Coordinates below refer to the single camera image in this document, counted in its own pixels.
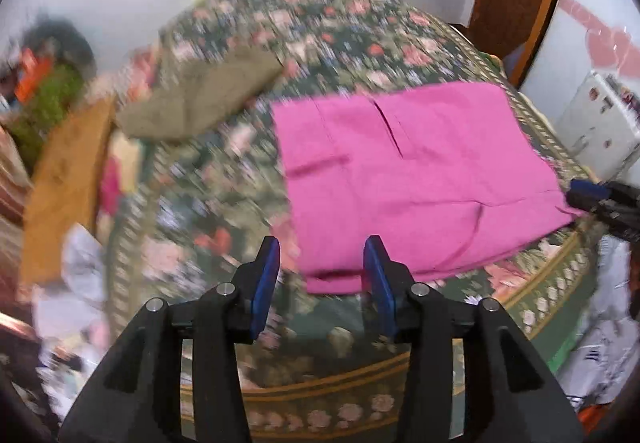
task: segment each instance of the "pink cloth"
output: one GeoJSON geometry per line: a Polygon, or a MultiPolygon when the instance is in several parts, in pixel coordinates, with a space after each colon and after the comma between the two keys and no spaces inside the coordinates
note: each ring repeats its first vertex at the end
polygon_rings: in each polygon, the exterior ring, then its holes
{"type": "Polygon", "coordinates": [[[360,291],[372,234],[416,279],[433,280],[574,218],[498,86],[297,100],[273,117],[309,293],[360,291]]]}
{"type": "Polygon", "coordinates": [[[109,157],[102,171],[100,181],[100,210],[111,217],[118,212],[122,190],[120,190],[120,162],[117,158],[109,157]]]}

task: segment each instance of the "yellow cloth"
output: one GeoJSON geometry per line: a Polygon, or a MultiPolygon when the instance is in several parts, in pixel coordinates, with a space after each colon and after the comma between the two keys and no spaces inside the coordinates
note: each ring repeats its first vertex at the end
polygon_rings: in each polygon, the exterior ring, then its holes
{"type": "Polygon", "coordinates": [[[24,214],[20,278],[60,278],[67,231],[80,223],[94,233],[98,183],[114,115],[113,98],[70,113],[49,133],[24,214]]]}

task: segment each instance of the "green floral blanket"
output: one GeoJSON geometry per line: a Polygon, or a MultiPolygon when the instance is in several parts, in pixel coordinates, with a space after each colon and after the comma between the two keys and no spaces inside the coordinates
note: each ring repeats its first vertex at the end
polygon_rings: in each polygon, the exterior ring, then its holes
{"type": "MultiPolygon", "coordinates": [[[[267,327],[253,346],[237,347],[254,438],[356,440],[373,430],[380,431],[376,437],[388,437],[382,431],[392,431],[398,418],[408,348],[377,334],[376,314],[365,296],[305,293],[296,271],[298,247],[270,103],[488,81],[508,94],[522,131],[562,185],[585,172],[485,57],[451,27],[400,0],[206,0],[178,16],[161,39],[164,82],[179,80],[181,61],[217,62],[240,42],[273,51],[284,75],[217,131],[178,146],[149,146],[140,184],[121,204],[108,248],[114,335],[151,297],[194,299],[228,280],[271,233],[282,246],[282,269],[267,327]]],[[[565,227],[508,260],[430,284],[453,299],[500,300],[555,368],[594,288],[597,238],[589,224],[565,227]]],[[[460,344],[455,354],[452,433],[459,433],[460,344]]],[[[188,433],[193,421],[188,344],[183,362],[188,433]]]]}

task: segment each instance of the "pink wall stain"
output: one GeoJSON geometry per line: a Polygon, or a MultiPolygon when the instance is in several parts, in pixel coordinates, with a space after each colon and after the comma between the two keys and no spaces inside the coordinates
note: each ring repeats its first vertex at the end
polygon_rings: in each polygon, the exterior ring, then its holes
{"type": "Polygon", "coordinates": [[[620,28],[610,28],[575,0],[558,0],[564,10],[587,29],[585,43],[594,68],[616,69],[623,77],[640,78],[640,48],[620,28]]]}

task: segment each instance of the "metal screw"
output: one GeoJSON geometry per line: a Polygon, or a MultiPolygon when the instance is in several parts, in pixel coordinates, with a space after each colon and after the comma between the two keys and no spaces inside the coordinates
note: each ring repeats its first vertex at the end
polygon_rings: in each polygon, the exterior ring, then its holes
{"type": "Polygon", "coordinates": [[[146,308],[149,311],[158,311],[162,309],[162,306],[164,306],[164,301],[158,297],[146,301],[146,308]]]}
{"type": "Polygon", "coordinates": [[[235,290],[236,287],[230,282],[221,282],[216,286],[216,292],[218,292],[219,295],[231,295],[235,290]]]}
{"type": "Polygon", "coordinates": [[[418,297],[424,297],[429,293],[429,286],[423,282],[415,282],[411,285],[411,293],[418,297]]]}
{"type": "Polygon", "coordinates": [[[500,303],[495,298],[485,298],[482,300],[482,307],[487,311],[498,311],[500,303]]]}

